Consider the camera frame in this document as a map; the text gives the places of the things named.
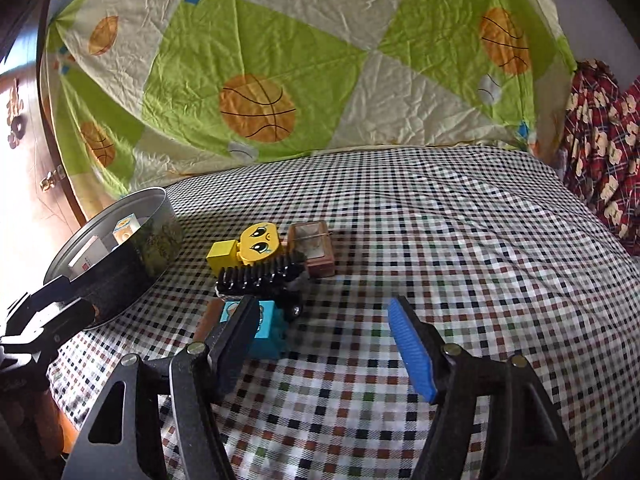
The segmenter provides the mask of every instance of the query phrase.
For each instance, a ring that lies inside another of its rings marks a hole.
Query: screw
[[[207,349],[207,346],[200,341],[196,341],[187,346],[187,354],[189,355],[200,355]]]
[[[511,358],[511,364],[518,368],[525,368],[528,364],[527,359],[521,355],[514,355]]]
[[[127,354],[120,360],[120,364],[122,364],[122,366],[131,366],[131,365],[134,365],[137,362],[137,360],[138,360],[137,355]]]
[[[449,357],[456,357],[462,354],[462,347],[455,343],[447,343],[442,347],[442,351]]]

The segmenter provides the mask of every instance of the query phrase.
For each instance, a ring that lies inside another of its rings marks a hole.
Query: basketball pattern
[[[518,75],[531,68],[524,31],[501,7],[494,7],[480,21],[480,37],[489,58],[507,74]]]
[[[118,17],[107,16],[98,22],[89,38],[89,54],[101,56],[107,52],[116,41],[118,35]]]
[[[104,167],[108,167],[116,157],[116,149],[109,136],[94,123],[80,125],[80,133],[87,151]]]
[[[296,107],[284,88],[254,74],[238,75],[224,84],[220,114],[235,133],[258,142],[286,139],[296,123]]]

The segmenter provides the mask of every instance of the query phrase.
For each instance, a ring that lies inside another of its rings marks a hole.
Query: cardboard box
[[[73,278],[89,270],[107,254],[109,254],[109,251],[107,251],[102,240],[97,236],[92,236],[69,262],[69,269],[73,274]]]

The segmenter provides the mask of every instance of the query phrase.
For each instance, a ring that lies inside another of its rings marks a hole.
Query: plaid blanket
[[[640,425],[640,283],[631,257],[551,169],[494,148],[335,153],[225,171],[169,188],[184,227],[175,264],[126,313],[81,333],[50,367],[78,426],[119,358],[190,341],[213,297],[210,245],[257,221],[325,219],[337,275],[312,284],[290,352],[250,361],[216,420],[239,478],[407,478],[434,409],[386,323],[404,294],[476,355],[532,363],[594,476]],[[170,403],[162,443],[183,478]],[[478,404],[465,478],[477,475]]]
[[[639,100],[640,78],[621,92],[607,65],[581,62],[564,121],[565,185],[634,255],[640,254]]]

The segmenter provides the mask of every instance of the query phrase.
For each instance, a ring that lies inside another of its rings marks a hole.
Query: cartoon eyes
[[[252,245],[250,249],[254,250],[258,254],[262,254],[269,249],[269,244],[267,242],[258,242],[257,244]]]
[[[263,236],[265,234],[265,232],[267,232],[267,228],[264,226],[260,226],[258,227],[253,233],[251,233],[249,236],[251,238],[259,238],[261,236]]]

